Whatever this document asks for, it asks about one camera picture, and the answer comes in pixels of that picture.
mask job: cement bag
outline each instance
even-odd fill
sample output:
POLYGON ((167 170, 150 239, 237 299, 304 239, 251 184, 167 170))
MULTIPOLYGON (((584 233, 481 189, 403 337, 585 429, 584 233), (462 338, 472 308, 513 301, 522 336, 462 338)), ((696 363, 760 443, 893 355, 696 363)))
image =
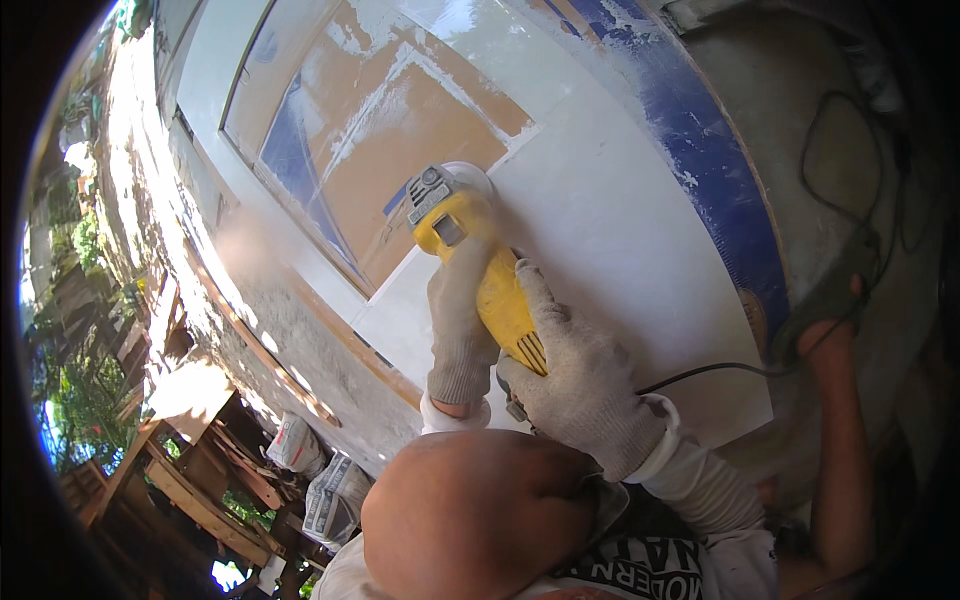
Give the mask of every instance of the cement bag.
POLYGON ((326 464, 324 449, 313 429, 301 417, 284 411, 280 430, 267 448, 267 458, 294 473, 313 478, 326 464))
POLYGON ((334 552, 340 550, 360 524, 360 508, 370 487, 367 473, 347 456, 336 454, 307 488, 303 533, 334 552))

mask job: work glove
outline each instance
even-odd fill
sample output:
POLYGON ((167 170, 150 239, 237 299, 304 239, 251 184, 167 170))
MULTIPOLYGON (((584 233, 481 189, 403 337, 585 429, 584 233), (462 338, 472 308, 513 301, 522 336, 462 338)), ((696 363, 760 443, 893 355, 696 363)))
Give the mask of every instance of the work glove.
POLYGON ((516 278, 546 353, 546 377, 502 356, 497 374, 533 423, 551 439, 593 457, 607 481, 621 481, 647 459, 666 421, 634 393, 633 365, 612 334, 554 301, 540 269, 527 259, 516 278))
POLYGON ((493 254, 491 243, 468 237, 426 286, 433 321, 433 369, 426 389, 443 404, 467 404, 490 390, 499 346, 477 314, 477 288, 493 254))

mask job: grinder body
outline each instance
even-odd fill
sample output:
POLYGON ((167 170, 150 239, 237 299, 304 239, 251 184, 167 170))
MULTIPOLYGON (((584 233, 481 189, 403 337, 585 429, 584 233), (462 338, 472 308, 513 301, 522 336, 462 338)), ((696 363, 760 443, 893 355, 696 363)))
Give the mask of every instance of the grinder body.
MULTIPOLYGON (((469 164, 466 167, 479 172, 469 173, 470 176, 482 176, 478 181, 486 181, 482 171, 469 164)), ((408 224, 417 245, 438 256, 444 264, 470 235, 493 240, 494 254, 477 290, 477 313, 508 355, 531 371, 546 375, 543 345, 516 279, 516 256, 496 241, 490 204, 481 187, 458 180, 441 165, 429 165, 407 183, 407 197, 413 205, 408 224)))

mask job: t-shirt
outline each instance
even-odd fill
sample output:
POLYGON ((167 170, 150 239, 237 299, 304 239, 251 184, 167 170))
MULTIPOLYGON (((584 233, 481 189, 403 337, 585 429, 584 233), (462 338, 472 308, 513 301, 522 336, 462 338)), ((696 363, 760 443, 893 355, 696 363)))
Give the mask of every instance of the t-shirt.
MULTIPOLYGON (((682 439, 673 404, 663 396, 650 396, 671 415, 672 430, 625 482, 642 485, 672 509, 692 535, 650 535, 642 528, 641 533, 609 530, 607 525, 626 507, 626 502, 613 500, 606 508, 601 506, 606 514, 598 516, 598 522, 604 523, 598 542, 572 564, 539 578, 515 596, 516 600, 565 588, 599 588, 628 600, 778 596, 774 538, 763 529, 756 489, 712 452, 682 439)), ((424 434, 485 427, 490 421, 486 403, 472 419, 456 420, 437 410, 426 394, 420 412, 424 434)), ((624 486, 618 488, 621 495, 629 495, 624 486)), ((337 553, 311 598, 390 598, 367 570, 362 534, 337 553)))

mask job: power cord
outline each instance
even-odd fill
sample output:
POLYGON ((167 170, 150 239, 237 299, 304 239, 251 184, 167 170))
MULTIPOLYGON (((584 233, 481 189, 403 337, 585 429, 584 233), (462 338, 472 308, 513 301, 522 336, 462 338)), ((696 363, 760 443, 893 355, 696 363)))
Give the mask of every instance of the power cord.
MULTIPOLYGON (((883 279, 883 276, 886 275, 887 267, 890 265, 890 259, 893 257, 894 248, 897 245, 897 239, 900 239, 900 245, 903 249, 904 254, 909 255, 915 252, 923 241, 926 238, 927 227, 932 222, 933 216, 935 214, 934 207, 935 203, 930 201, 929 206, 927 207, 927 214, 924 217, 924 225, 921 228, 920 235, 917 238, 917 241, 911 246, 906 242, 906 236, 903 232, 903 215, 906 211, 906 180, 911 172, 911 146, 910 138, 905 132, 893 132, 894 136, 894 164, 897 167, 898 179, 897 179, 897 191, 894 199, 894 218, 891 226, 891 232, 889 237, 889 246, 887 248, 886 256, 883 260, 878 263, 878 268, 874 277, 874 284, 872 287, 876 287, 880 281, 883 279)), ((806 135, 804 136, 804 144, 801 149, 801 158, 800 158, 800 183, 804 187, 804 190, 810 195, 813 200, 817 203, 826 206, 836 214, 840 215, 844 219, 850 221, 854 226, 855 230, 851 236, 853 238, 855 235, 859 234, 864 229, 868 230, 870 233, 875 234, 879 237, 879 233, 873 225, 874 214, 876 208, 880 204, 880 199, 882 198, 883 192, 883 180, 885 178, 885 167, 883 161, 883 151, 880 145, 879 136, 876 133, 874 128, 874 118, 871 114, 860 105, 856 99, 853 98, 850 94, 839 91, 831 90, 824 93, 820 97, 819 102, 817 103, 816 112, 813 115, 813 119, 810 121, 810 125, 806 129, 806 135), (863 119, 864 124, 866 124, 867 129, 870 131, 871 141, 874 145, 874 152, 876 154, 876 164, 878 169, 877 181, 876 181, 876 192, 874 193, 874 199, 870 203, 870 207, 867 210, 867 214, 863 217, 860 217, 853 212, 847 210, 839 204, 833 203, 826 198, 824 198, 817 190, 813 189, 813 186, 810 185, 809 180, 806 178, 806 158, 809 152, 810 142, 813 138, 813 134, 816 132, 817 127, 820 125, 821 120, 824 117, 824 114, 827 112, 827 109, 830 105, 837 101, 846 101, 849 103, 856 112, 863 119)), ((839 327, 841 324, 849 320, 859 309, 863 306, 867 298, 869 297, 870 290, 865 289, 863 291, 862 297, 859 301, 855 302, 851 309, 841 317, 833 326, 827 330, 820 339, 810 348, 808 352, 816 350, 829 336, 839 327)), ((638 396, 643 396, 645 394, 650 394, 660 388, 666 387, 670 384, 677 383, 688 377, 694 375, 699 375, 700 373, 710 372, 710 371, 719 371, 721 369, 740 369, 741 371, 750 372, 761 377, 766 377, 767 379, 776 379, 779 377, 786 377, 789 374, 792 374, 800 369, 803 365, 802 362, 798 361, 796 364, 780 369, 780 370, 768 370, 761 369, 759 367, 754 367, 753 365, 747 365, 746 363, 737 363, 737 362, 724 362, 724 363, 713 363, 711 365, 705 365, 703 367, 697 367, 696 369, 690 369, 689 371, 684 371, 668 377, 658 383, 655 383, 651 386, 647 386, 642 390, 638 390, 636 394, 638 396)))

